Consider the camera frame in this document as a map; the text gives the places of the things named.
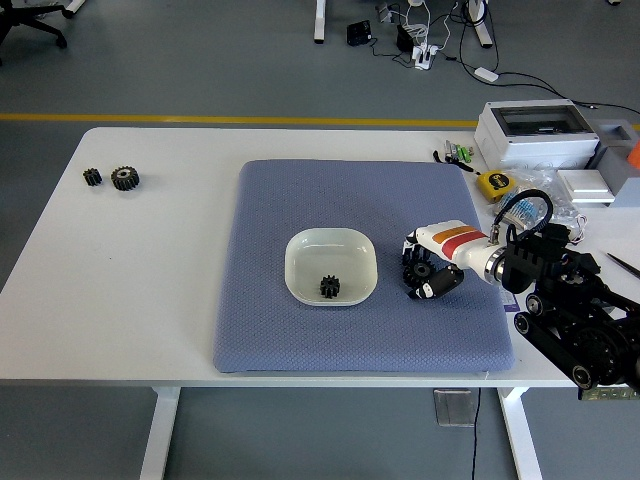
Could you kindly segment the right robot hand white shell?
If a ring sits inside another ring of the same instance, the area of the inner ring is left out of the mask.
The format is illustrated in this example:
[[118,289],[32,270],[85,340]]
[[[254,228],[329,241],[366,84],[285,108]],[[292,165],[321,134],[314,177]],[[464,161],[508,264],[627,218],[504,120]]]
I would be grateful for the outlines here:
[[417,228],[403,244],[403,281],[409,287],[408,296],[439,298],[462,283],[465,270],[474,271],[487,283],[496,283],[502,252],[487,235],[460,220]]

